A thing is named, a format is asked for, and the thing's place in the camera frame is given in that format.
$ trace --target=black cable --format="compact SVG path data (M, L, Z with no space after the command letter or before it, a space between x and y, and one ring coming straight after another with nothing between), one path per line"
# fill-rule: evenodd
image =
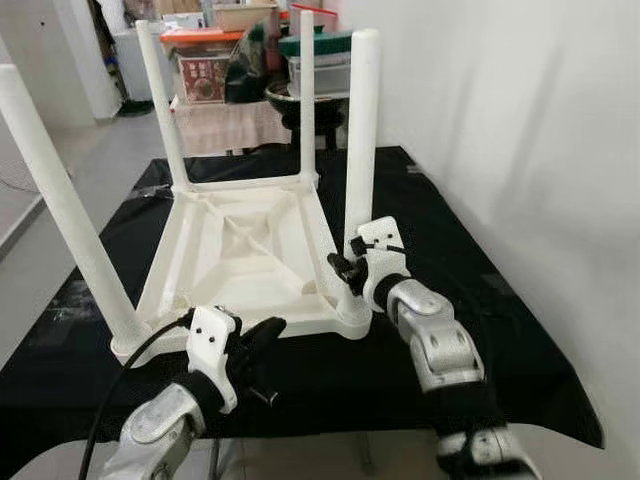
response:
M189 328L191 326L191 320L193 319L193 309L189 310L189 313L180 317L175 322L171 322L164 327L160 328L157 332L154 332L149 338L147 338L142 345L138 347L138 349L129 357L129 360L122 366L122 370L116 376L113 383L109 387L107 394L102 399L102 403L98 407L98 411L96 412L96 416L93 419L93 425L91 425L91 430L89 432L89 437L87 438L87 445L84 449L84 454L82 455L82 465L80 466L80 473L78 474L78 480L86 480L87 474L89 473L89 465L91 464L91 456L93 455L93 450L96 446L96 437L98 436L98 427L100 426L100 420L102 420L102 415L104 411L109 406L111 402L111 397L113 397L116 388L120 385L120 382L124 378L127 371L133 366L134 363L140 358L140 356L149 348L149 346L155 342L159 337L167 333L169 330L172 330L176 327L185 327Z

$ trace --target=plastic bin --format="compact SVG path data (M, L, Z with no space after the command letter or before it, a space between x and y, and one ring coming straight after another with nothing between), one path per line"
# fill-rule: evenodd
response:
M315 94L346 98L351 78L351 32L314 36ZM300 96L300 37L280 40L278 49L289 61L289 94Z
M300 35L300 12L303 10L313 12L313 24L316 27L322 26L321 31L323 33L336 32L338 30L338 14L336 12L293 3L289 11L289 21L291 23L289 33L291 35Z
M351 78L351 53L318 55L314 58L316 95L348 97ZM289 58L289 95L300 96L300 57Z
M237 0L200 0L200 7L204 15L204 24L207 27L217 26L216 17L213 14L214 5L234 5L237 3Z

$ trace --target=gray floor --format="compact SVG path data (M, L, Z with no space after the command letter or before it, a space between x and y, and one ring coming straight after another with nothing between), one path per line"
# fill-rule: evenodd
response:
M94 225L101 230L152 158L163 157L155 115L117 119L53 137ZM0 367L73 269L48 211L0 263Z
M86 162L88 155L112 130L112 125L95 127L79 127L50 132L51 138L63 160L64 166L70 175L75 175ZM34 209L34 205L40 202L42 197L38 193L33 179L24 164L20 153L9 137L7 127L3 124L2 145L8 149L8 163L0 169L0 261L6 251L14 244L24 231L21 226L30 224L24 220L33 219L35 213L40 213L42 208Z
M94 225L102 229L134 182L154 157L164 156L155 116L118 119L110 125L55 135L65 163ZM45 211L0 262L0 366L33 325L74 266ZM546 478L602 479L613 457L558 434L531 426L514 426ZM370 434L374 475L379 479L440 479L431 433L416 431ZM226 440L221 456L225 480L346 480L365 478L356 435L330 434L274 440ZM14 480L75 478L83 442L60 445L26 465ZM94 457L96 478L115 444L100 445ZM210 441L197 442L177 475L204 479L209 471Z

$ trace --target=black tablecloth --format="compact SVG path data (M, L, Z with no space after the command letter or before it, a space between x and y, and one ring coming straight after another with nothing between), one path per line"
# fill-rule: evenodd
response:
M345 152L319 152L317 158L318 195L338 246L345 157ZM284 175L295 173L298 166L297 154L282 151L187 160L189 176L198 182ZM101 235L133 302L144 286L172 204L168 186L144 187L169 183L166 162L153 161L136 186L137 194L122 204ZM507 419L601 447L600 425L569 362L400 148L376 152L373 209L375 217L397 219L413 275L453 302L457 318L492 366ZM0 372L0 424L5 432L1 478L54 445L86 437L95 408L119 369L109 340L76 270ZM131 410L185 367L182 352L129 372L100 440L117 439ZM336 334L280 340L263 373L280 392L277 406L242 401L218 422L215 435L420 428L429 427L437 413L429 411L420 394L405 344L379 316L359 341Z

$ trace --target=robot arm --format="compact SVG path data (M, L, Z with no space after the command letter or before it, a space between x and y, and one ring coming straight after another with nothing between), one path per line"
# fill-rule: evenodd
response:
M440 467L453 478L542 478L508 430L451 302L411 278L395 220L375 220L357 233L351 242L356 261L331 254L329 263L354 295L386 314L409 346L420 387L440 411Z
M275 395L256 386L253 367L285 326L270 318L240 336L238 317L222 308L197 308L187 340L189 372L129 416L100 478L168 480L193 440L236 407L236 388L271 402Z

